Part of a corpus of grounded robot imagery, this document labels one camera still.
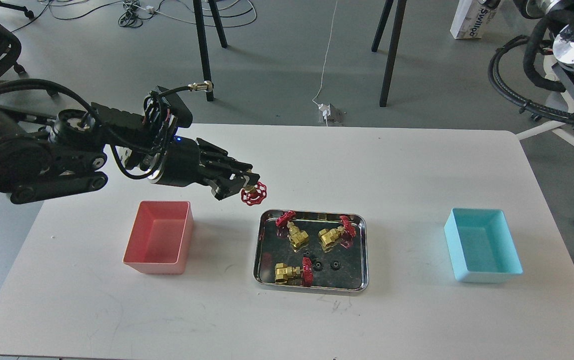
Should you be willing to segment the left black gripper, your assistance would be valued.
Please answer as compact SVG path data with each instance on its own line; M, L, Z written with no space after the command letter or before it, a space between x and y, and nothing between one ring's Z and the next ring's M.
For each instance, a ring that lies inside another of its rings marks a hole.
M200 137L193 140L175 136L169 143L161 166L149 177L155 185L211 187L221 201L238 194L243 187L255 186L259 174L247 162L236 161L229 153Z

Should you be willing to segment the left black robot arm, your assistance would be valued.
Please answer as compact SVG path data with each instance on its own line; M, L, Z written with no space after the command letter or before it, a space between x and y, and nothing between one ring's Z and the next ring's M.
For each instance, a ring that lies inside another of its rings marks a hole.
M20 91L65 95L81 109L49 115L0 105L0 193L14 204L99 191L108 183L102 171L106 150L132 180L182 188L199 184L215 199L239 195L250 207L268 195L251 164L202 138L177 135L193 121L179 93L211 95L209 80L154 88L145 96L142 114L85 101L51 80L0 81L0 96Z

